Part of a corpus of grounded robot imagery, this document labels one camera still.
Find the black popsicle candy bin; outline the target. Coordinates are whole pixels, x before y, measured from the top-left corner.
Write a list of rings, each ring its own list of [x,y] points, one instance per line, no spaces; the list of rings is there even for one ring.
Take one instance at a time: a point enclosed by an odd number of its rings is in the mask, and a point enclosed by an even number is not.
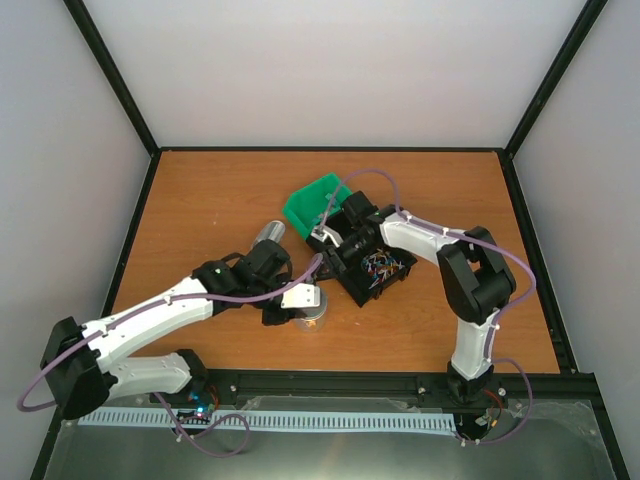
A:
[[[356,226],[348,219],[342,202],[337,202],[331,207],[326,222],[321,225],[324,216],[324,209],[315,215],[311,231],[305,239],[306,244],[314,252],[339,247],[357,230]]]

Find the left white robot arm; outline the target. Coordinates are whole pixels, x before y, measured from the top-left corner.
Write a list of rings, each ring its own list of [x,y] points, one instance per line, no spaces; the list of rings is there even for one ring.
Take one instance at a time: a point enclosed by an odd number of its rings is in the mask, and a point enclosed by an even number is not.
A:
[[[191,350],[135,357],[168,334],[249,304],[266,325],[280,325],[318,304],[305,276],[292,277],[289,254],[275,241],[245,255],[207,261],[168,290],[120,313],[79,324],[72,317],[51,330],[40,362],[65,420],[79,419],[109,400],[145,393],[177,394],[186,402],[208,390],[206,369]]]

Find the clear plastic jar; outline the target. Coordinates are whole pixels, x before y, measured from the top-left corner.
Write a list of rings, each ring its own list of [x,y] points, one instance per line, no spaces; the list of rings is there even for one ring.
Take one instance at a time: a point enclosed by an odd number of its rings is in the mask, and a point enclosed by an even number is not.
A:
[[[293,319],[294,325],[305,333],[317,332],[326,322],[326,313],[321,310],[299,310]]]

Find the silver jar lid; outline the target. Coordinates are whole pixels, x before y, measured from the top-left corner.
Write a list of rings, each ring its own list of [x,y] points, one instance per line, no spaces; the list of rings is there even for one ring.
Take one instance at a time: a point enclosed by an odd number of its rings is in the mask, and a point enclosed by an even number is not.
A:
[[[314,297],[312,306],[305,306],[301,309],[301,319],[305,321],[318,321],[326,313],[328,307],[328,297],[326,293],[320,289],[319,293]]]

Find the metal scoop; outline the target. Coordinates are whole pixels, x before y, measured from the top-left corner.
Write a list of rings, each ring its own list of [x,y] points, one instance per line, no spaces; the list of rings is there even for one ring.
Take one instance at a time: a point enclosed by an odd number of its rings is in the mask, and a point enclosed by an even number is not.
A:
[[[256,245],[265,240],[279,243],[286,232],[285,224],[280,220],[272,220],[267,223],[255,238],[253,244]]]

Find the green candy bin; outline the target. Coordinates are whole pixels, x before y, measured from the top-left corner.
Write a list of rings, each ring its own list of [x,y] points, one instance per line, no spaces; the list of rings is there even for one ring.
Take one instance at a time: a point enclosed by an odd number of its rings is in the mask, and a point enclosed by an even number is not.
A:
[[[304,241],[310,238],[312,230],[320,224],[328,202],[340,182],[341,179],[335,173],[329,173],[289,196],[282,208],[282,213]],[[326,221],[326,226],[334,229],[342,237],[352,231],[342,211],[342,203],[351,194],[352,191],[348,187],[341,187]]]

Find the black lollipop candy bin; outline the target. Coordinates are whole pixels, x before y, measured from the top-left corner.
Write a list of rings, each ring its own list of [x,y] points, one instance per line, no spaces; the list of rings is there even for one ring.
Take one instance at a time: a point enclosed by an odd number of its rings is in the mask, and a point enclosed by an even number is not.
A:
[[[352,300],[363,307],[370,300],[377,300],[394,283],[404,281],[416,263],[417,258],[405,250],[380,247],[351,262],[337,280]]]

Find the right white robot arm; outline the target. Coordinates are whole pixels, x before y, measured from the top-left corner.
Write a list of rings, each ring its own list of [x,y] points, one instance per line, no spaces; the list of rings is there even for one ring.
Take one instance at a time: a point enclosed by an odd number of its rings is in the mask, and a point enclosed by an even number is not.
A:
[[[402,250],[439,268],[447,303],[457,317],[455,349],[447,364],[452,400],[467,405],[488,385],[498,315],[515,292],[516,281],[494,239],[483,227],[450,230],[427,225],[401,208],[379,209],[362,192],[341,205],[351,233],[328,225],[324,213],[312,236],[327,246],[327,263],[343,273],[355,261],[382,247]]]

